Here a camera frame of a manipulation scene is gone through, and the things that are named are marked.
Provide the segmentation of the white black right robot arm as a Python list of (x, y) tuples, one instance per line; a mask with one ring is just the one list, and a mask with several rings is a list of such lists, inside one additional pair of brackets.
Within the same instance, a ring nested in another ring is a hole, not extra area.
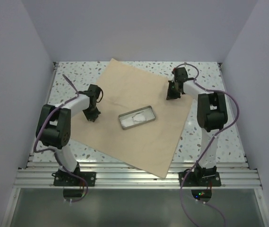
[(208, 90), (197, 83), (196, 77), (189, 77), (185, 64), (172, 70), (174, 78), (168, 81), (167, 100), (189, 95), (197, 101), (197, 122), (201, 128), (200, 157), (194, 166), (194, 182), (205, 185), (215, 176), (218, 134), (228, 121), (226, 93)]

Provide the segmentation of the white gauze pad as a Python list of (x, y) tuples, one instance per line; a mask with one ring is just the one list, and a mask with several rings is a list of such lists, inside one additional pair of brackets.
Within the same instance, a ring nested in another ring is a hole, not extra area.
[(132, 117), (135, 123), (145, 122), (147, 119), (143, 113), (136, 114)]
[(123, 119), (121, 121), (121, 124), (123, 127), (127, 128), (127, 127), (134, 125), (134, 121), (132, 118), (127, 118), (127, 119)]

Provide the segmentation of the beige cloth mat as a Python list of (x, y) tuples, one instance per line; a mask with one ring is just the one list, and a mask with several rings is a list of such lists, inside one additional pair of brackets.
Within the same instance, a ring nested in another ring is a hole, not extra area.
[[(72, 140), (157, 177), (166, 177), (190, 112), (191, 97), (167, 100), (167, 77), (116, 60), (109, 62), (96, 83), (104, 91), (97, 106), (100, 115), (94, 122), (75, 115), (71, 120)], [(145, 106), (153, 108), (156, 119), (123, 130), (119, 115)]]

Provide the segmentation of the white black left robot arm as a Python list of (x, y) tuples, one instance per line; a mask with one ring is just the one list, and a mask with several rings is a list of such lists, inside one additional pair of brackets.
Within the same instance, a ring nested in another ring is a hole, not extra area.
[(75, 97), (56, 105), (45, 104), (41, 109), (33, 152), (51, 151), (60, 170), (66, 172), (65, 181), (72, 186), (80, 183), (81, 173), (76, 171), (78, 162), (68, 146), (71, 118), (83, 113), (87, 121), (94, 122), (101, 114), (96, 105), (103, 95), (99, 86), (91, 84), (86, 91), (76, 91)]

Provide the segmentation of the steel instrument tray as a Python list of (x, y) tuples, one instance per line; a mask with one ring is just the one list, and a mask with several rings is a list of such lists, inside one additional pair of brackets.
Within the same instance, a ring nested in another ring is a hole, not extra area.
[(127, 113), (120, 114), (118, 120), (123, 130), (144, 125), (156, 119), (152, 106), (145, 106)]

